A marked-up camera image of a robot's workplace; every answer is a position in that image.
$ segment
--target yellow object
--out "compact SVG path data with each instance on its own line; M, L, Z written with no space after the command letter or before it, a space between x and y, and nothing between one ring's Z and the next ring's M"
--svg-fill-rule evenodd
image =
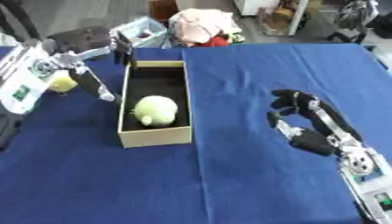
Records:
M77 85L78 83L69 77L69 72L67 70L60 70L54 74L54 78L49 89L52 91L65 93Z

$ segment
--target crumpled cloth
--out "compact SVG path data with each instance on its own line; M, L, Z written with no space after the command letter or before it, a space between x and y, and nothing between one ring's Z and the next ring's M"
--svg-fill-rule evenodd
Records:
M182 10L169 20L172 34L183 44L204 44L219 33L237 33L242 29L232 19L233 13L221 10Z

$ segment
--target blue fabric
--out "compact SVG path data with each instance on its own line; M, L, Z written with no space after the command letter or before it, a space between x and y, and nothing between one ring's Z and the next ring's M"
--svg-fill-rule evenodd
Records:
M265 119L270 90L330 102L391 159L391 77L357 45L143 49L185 60L192 144L124 150L116 108L46 94L0 158L0 223L359 223L333 157L292 149ZM123 68L91 64L119 91ZM300 117L293 124L309 125Z

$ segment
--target cardboard box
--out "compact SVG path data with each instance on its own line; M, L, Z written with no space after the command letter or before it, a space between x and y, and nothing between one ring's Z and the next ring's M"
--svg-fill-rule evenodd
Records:
M124 148L190 143L192 114L184 61L137 61L136 64L135 71L127 67L122 88L117 132ZM132 109L149 95L162 95L177 103L173 124L164 128L145 127L135 118Z

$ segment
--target white container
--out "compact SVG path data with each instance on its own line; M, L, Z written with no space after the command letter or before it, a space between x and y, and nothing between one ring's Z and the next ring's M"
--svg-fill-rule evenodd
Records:
M134 47L162 47L167 36L166 27L150 17L140 17L114 29L131 40ZM138 38L146 30L152 32L152 34L147 38Z

